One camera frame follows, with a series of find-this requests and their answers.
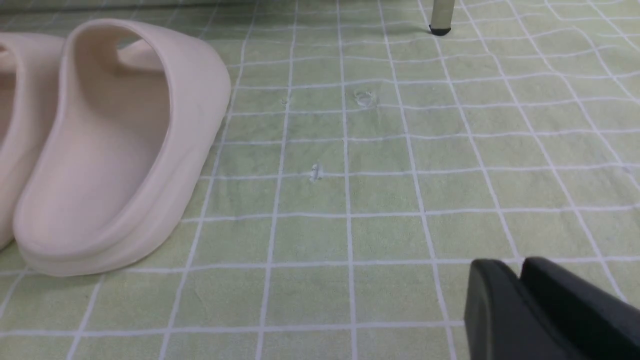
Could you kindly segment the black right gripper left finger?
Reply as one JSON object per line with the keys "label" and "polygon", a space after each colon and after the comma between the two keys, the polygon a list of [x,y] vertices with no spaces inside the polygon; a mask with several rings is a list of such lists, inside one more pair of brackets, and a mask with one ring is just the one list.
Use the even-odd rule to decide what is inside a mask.
{"label": "black right gripper left finger", "polygon": [[585,360],[553,325],[516,273],[496,259],[474,259],[464,323],[471,360]]}

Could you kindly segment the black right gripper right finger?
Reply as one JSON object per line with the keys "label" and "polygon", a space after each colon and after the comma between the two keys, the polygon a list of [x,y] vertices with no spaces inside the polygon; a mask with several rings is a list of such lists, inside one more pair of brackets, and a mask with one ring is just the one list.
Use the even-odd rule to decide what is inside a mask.
{"label": "black right gripper right finger", "polygon": [[544,257],[526,258],[519,280],[586,359],[640,358],[638,308]]}

